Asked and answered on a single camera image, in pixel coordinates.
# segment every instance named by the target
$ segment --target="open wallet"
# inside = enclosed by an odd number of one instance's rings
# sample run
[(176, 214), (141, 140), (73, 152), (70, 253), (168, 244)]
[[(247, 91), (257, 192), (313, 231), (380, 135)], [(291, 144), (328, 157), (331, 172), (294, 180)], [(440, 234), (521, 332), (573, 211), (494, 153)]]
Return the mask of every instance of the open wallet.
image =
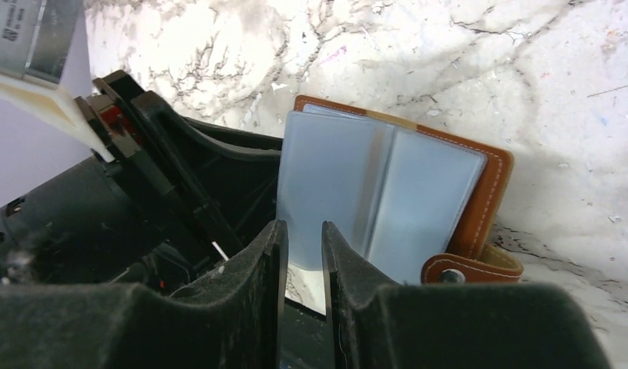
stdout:
[(277, 217), (291, 261), (320, 270), (320, 224), (404, 284), (515, 282), (523, 268), (486, 239), (510, 152), (376, 111), (298, 95), (284, 133)]

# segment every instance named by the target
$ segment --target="qr code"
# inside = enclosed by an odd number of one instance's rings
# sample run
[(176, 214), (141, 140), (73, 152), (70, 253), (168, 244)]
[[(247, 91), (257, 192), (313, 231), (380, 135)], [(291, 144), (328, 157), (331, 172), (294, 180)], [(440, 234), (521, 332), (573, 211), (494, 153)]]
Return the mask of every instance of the qr code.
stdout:
[(6, 40), (9, 40), (11, 42), (17, 41), (17, 36), (19, 36), (19, 33), (17, 31), (13, 31), (8, 28), (4, 28), (4, 31), (2, 32), (2, 38), (5, 38)]

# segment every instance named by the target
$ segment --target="white marble countertop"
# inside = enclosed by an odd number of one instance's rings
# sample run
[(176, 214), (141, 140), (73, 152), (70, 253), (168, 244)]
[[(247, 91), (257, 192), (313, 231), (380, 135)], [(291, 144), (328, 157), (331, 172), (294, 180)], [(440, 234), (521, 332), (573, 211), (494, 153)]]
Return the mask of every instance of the white marble countertop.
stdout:
[[(628, 367), (628, 0), (87, 1), (91, 71), (282, 136), (296, 94), (511, 150), (492, 239)], [(322, 280), (291, 269), (321, 309)]]

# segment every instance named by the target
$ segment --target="red component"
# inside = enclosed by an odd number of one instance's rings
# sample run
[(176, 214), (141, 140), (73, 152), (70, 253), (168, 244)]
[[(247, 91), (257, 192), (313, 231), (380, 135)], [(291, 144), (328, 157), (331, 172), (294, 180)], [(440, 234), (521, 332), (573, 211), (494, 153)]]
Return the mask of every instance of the red component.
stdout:
[(128, 118), (126, 118), (123, 111), (121, 111), (121, 109), (116, 105), (112, 105), (107, 110), (102, 111), (101, 118), (112, 131), (115, 131), (120, 135), (130, 135), (140, 146), (144, 143), (141, 135), (139, 135), (135, 130), (134, 125)]

